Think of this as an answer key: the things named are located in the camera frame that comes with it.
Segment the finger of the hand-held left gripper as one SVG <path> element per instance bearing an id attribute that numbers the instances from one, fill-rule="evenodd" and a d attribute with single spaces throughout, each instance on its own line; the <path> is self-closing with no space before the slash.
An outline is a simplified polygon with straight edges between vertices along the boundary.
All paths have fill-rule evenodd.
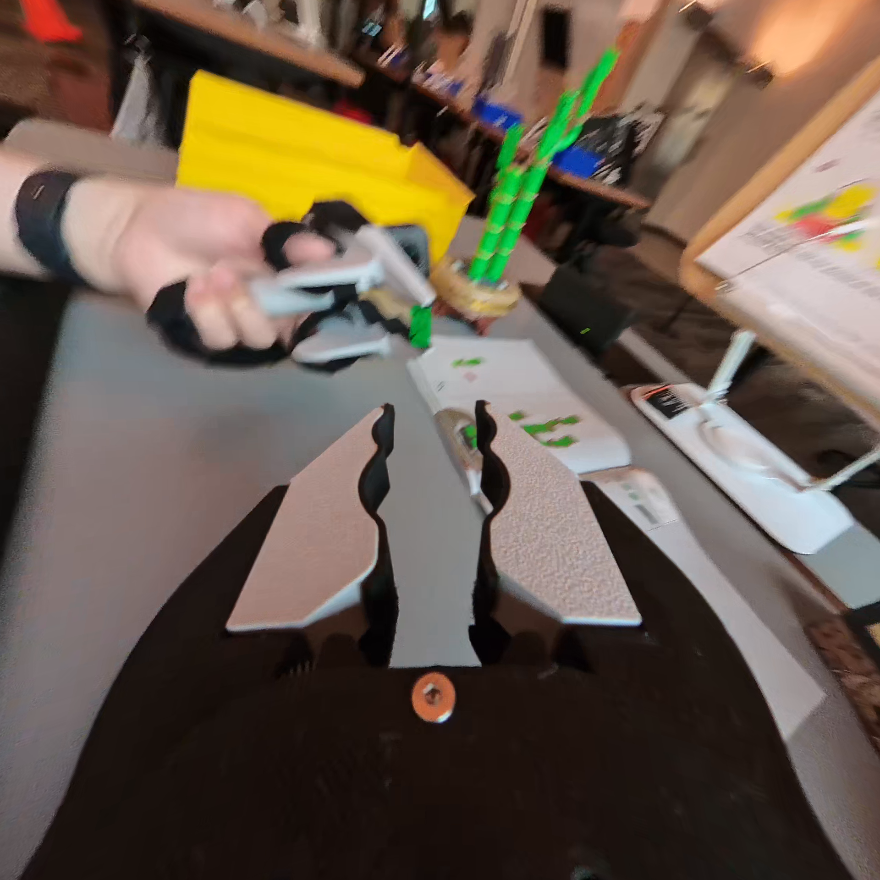
<path id="1" fill-rule="evenodd" d="M 429 237 L 421 226 L 363 225 L 356 231 L 330 227 L 341 248 L 334 258 L 284 269 L 251 280 L 249 292 L 270 317 L 331 309 L 376 289 L 387 289 L 412 304 L 431 306 Z"/>
<path id="2" fill-rule="evenodd" d="M 381 325 L 326 320 L 293 347 L 291 357 L 302 365 L 329 366 L 357 358 L 384 358 L 390 353 L 391 336 Z"/>

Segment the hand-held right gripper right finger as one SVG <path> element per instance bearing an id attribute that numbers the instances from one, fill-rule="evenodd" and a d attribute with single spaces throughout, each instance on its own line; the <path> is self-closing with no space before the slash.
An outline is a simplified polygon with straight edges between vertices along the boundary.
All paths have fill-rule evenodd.
<path id="1" fill-rule="evenodd" d="M 480 662 L 500 662 L 514 635 L 496 618 L 501 596 L 553 622 L 550 655 L 574 655 L 577 627 L 643 623 L 582 482 L 552 452 L 488 401 L 475 407 L 480 531 L 469 638 Z"/>

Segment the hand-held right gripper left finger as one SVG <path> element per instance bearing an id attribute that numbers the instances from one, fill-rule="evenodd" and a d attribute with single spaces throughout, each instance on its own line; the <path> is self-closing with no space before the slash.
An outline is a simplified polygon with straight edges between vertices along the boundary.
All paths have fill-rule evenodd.
<path id="1" fill-rule="evenodd" d="M 291 479 L 227 633 L 302 630 L 358 605 L 361 653 L 389 665 L 400 604 L 380 507 L 394 428 L 394 406 L 377 407 Z"/>

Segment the green lego bamboo plant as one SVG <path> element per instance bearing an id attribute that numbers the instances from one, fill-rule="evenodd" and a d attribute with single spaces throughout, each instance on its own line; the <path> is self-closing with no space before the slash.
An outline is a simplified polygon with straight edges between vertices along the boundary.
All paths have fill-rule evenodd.
<path id="1" fill-rule="evenodd" d="M 617 46 L 604 50 L 579 88 L 561 94 L 533 146 L 523 147 L 521 124 L 512 126 L 505 135 L 496 160 L 485 224 L 473 255 L 446 256 L 432 271 L 430 280 L 436 292 L 436 301 L 430 307 L 433 315 L 485 327 L 518 305 L 522 289 L 508 275 L 514 251 L 556 156 L 573 146 L 581 135 L 620 55 Z"/>

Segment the person's left forearm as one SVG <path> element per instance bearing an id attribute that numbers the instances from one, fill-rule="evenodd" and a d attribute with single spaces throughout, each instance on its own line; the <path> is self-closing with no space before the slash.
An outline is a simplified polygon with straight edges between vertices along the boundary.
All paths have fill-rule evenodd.
<path id="1" fill-rule="evenodd" d="M 1 148 L 1 271 L 3 274 L 34 276 L 39 268 L 21 245 L 15 207 L 23 183 L 35 169 L 33 161 Z"/>

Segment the open lego instruction booklet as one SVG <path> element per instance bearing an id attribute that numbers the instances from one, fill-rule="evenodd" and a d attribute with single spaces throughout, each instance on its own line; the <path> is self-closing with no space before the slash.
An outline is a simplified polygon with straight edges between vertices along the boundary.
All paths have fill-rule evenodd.
<path id="1" fill-rule="evenodd" d="M 573 473 L 632 462 L 623 436 L 578 398 L 530 341 L 434 336 L 407 370 L 433 416 L 456 408 L 476 424 L 476 403 L 485 401 Z"/>

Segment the person's left hand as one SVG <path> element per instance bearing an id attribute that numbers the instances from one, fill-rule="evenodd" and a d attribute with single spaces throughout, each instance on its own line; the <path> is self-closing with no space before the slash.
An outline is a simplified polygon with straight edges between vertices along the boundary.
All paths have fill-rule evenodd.
<path id="1" fill-rule="evenodd" d="M 241 196 L 91 177 L 73 185 L 62 234 L 94 290 L 146 310 L 160 290 L 185 281 L 184 304 L 207 348 L 266 349 L 303 322 L 270 317 L 249 291 L 270 274 L 261 243 L 272 222 Z"/>

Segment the yellow plastic bin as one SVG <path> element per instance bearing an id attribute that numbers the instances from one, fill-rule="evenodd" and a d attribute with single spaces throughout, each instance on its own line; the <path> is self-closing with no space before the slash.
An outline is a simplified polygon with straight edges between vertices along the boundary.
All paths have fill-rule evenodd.
<path id="1" fill-rule="evenodd" d="M 431 264 L 474 198 L 420 143 L 205 71 L 189 84 L 177 184 L 247 197 L 276 220 L 343 201 L 378 226 L 423 227 Z"/>

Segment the small clear plastic bag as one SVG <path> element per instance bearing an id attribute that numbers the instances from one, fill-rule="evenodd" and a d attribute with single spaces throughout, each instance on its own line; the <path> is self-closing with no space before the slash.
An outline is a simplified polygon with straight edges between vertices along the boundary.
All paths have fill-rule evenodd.
<path id="1" fill-rule="evenodd" d="M 434 414 L 434 423 L 471 499 L 485 515 L 490 514 L 492 504 L 481 489 L 482 455 L 477 445 L 477 428 L 473 417 L 456 408 L 444 408 Z"/>

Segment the black wristband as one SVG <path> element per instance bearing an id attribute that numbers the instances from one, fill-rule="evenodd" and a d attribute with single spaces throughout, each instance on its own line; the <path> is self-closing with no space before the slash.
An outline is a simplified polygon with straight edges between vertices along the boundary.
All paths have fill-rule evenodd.
<path id="1" fill-rule="evenodd" d="M 14 204 L 19 244 L 53 279 L 84 286 L 63 235 L 73 187 L 83 176 L 69 170 L 41 169 L 21 184 Z"/>

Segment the white lamp base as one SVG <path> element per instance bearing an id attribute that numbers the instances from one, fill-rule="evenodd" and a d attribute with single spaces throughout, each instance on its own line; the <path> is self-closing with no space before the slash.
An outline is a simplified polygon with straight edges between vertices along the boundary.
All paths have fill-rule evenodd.
<path id="1" fill-rule="evenodd" d="M 812 556 L 853 525 L 832 491 L 876 464 L 879 450 L 814 478 L 731 409 L 727 392 L 754 340 L 743 329 L 731 336 L 708 388 L 690 382 L 636 386 L 630 400 L 770 538 L 796 555 Z"/>

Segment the black chair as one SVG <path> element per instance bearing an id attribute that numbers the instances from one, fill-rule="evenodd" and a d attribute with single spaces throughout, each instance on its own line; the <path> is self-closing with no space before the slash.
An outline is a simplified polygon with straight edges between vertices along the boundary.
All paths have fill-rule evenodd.
<path id="1" fill-rule="evenodd" d="M 635 309 L 568 266 L 556 268 L 534 304 L 593 361 L 601 360 L 637 318 Z"/>

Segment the blue storage bin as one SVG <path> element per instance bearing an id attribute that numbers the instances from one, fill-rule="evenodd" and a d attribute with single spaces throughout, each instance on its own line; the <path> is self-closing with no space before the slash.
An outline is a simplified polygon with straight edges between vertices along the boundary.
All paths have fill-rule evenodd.
<path id="1" fill-rule="evenodd" d="M 479 124 L 502 132 L 523 123 L 523 116 L 518 111 L 496 101 L 487 93 L 475 97 L 471 113 Z"/>
<path id="2" fill-rule="evenodd" d="M 605 156 L 573 144 L 555 154 L 553 168 L 579 179 L 596 177 L 606 164 Z"/>

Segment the wooden background table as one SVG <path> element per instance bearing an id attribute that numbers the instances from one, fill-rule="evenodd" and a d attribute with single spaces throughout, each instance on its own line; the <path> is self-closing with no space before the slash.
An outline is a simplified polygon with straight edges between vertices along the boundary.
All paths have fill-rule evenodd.
<path id="1" fill-rule="evenodd" d="M 360 67 L 336 53 L 284 36 L 277 29 L 260 29 L 244 14 L 222 10 L 213 2 L 134 1 L 132 5 L 142 16 L 172 21 L 346 87 L 358 88 L 365 80 Z"/>

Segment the orange cone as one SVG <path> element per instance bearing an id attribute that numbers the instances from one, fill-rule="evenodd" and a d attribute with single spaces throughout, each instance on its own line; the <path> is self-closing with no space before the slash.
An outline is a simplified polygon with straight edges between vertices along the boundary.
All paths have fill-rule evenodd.
<path id="1" fill-rule="evenodd" d="M 58 1 L 18 1 L 24 28 L 45 45 L 78 44 L 81 28 L 74 25 Z"/>

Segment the patterned rug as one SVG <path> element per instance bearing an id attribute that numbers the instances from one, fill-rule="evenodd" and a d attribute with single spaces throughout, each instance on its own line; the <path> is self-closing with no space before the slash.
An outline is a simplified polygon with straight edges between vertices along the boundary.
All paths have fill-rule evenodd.
<path id="1" fill-rule="evenodd" d="M 833 615 L 806 628 L 879 750 L 879 603 Z"/>

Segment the instruction sheet on wooden board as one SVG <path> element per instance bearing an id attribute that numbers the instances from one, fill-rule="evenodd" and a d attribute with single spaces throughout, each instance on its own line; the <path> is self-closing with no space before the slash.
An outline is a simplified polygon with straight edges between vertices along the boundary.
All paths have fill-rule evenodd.
<path id="1" fill-rule="evenodd" d="M 856 412 L 879 418 L 879 60 L 713 216 L 679 282 Z"/>

